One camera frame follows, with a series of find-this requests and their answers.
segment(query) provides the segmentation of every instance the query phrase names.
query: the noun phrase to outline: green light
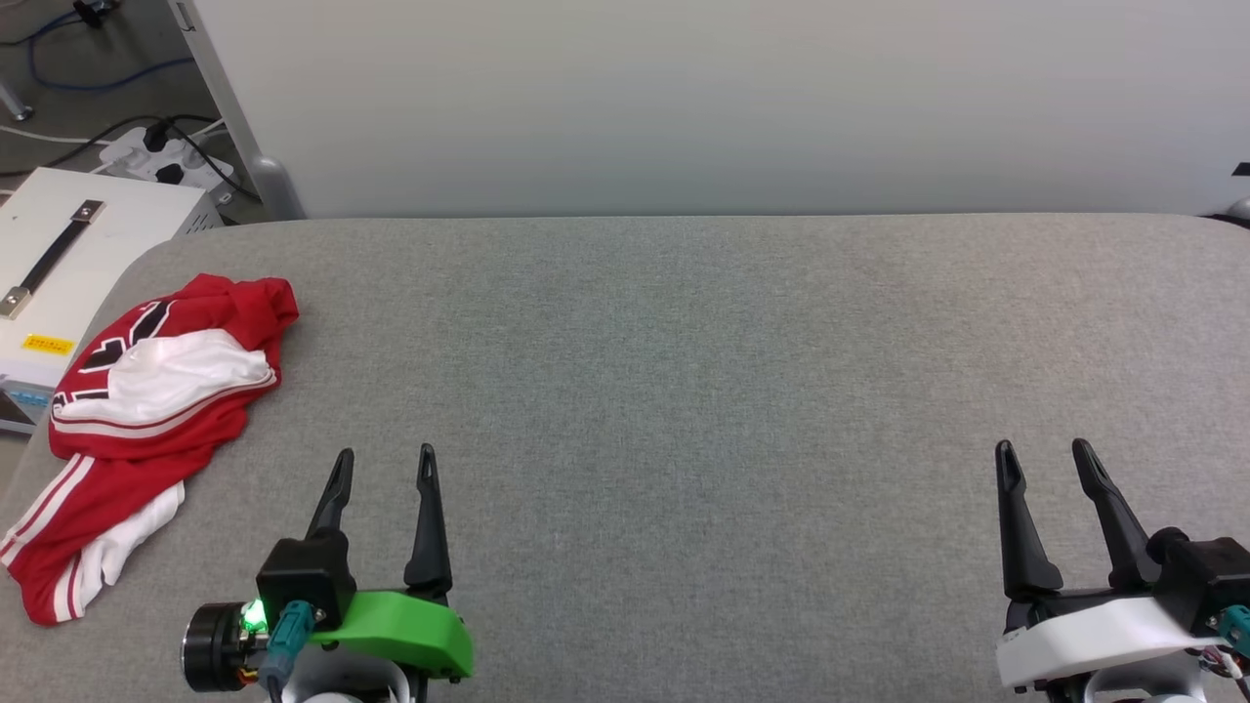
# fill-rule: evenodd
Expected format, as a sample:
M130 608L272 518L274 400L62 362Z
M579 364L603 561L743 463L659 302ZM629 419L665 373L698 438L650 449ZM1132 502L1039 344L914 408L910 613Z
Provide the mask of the green light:
M265 604L260 598L248 603L242 609L242 627L248 632L269 632L269 623L265 622Z

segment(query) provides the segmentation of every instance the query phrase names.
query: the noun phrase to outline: gray table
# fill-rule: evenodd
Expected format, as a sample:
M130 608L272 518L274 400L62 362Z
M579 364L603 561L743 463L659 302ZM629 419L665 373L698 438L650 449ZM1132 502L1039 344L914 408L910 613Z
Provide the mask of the gray table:
M478 675L431 700L1011 700L1004 437L1071 585L1109 568L1078 435L1148 530L1250 542L1250 233L1231 225L274 224L161 245L92 333L200 271L291 280L285 384L84 620L42 630L0 588L9 692L211 700L181 680L188 618L250 597L342 447L361 588L400 584L418 448L438 449ZM59 465L32 443L5 524Z

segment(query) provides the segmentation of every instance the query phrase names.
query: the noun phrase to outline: yellow label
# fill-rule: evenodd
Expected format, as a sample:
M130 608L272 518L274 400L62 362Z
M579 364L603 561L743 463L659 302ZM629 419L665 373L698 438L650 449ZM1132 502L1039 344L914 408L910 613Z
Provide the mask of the yellow label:
M26 336L26 341L21 344L22 349L31 349L35 352L48 352L49 354L60 354L61 357L69 357L70 349L74 349L74 343L69 339L56 339L55 336L41 336L38 334L31 334Z

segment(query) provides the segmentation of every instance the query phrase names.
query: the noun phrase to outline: power strip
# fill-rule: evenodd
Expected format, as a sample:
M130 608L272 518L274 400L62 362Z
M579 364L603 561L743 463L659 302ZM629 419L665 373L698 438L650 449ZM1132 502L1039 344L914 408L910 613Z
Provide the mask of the power strip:
M191 149L182 139L170 139L160 151L149 151L144 144L145 128L135 128L100 151L104 173L119 178L149 180L152 183L174 183L208 190L219 205L225 205L234 198L230 184L221 180L205 161L204 156ZM212 159L226 176L234 175L234 166L221 159ZM161 169L164 178L159 178Z

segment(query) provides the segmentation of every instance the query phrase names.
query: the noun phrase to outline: metal table leg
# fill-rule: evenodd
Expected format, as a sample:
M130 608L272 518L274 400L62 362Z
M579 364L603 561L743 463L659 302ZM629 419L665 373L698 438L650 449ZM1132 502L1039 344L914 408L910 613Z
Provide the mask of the metal table leg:
M35 113L34 108L30 108L25 103L22 103L21 98L18 98L18 94L14 93L12 88L9 88L9 84L5 83L4 76L0 76L0 103L4 103L4 106L8 108L10 113L12 113L12 119L18 120L19 123L26 121L30 118L30 115Z

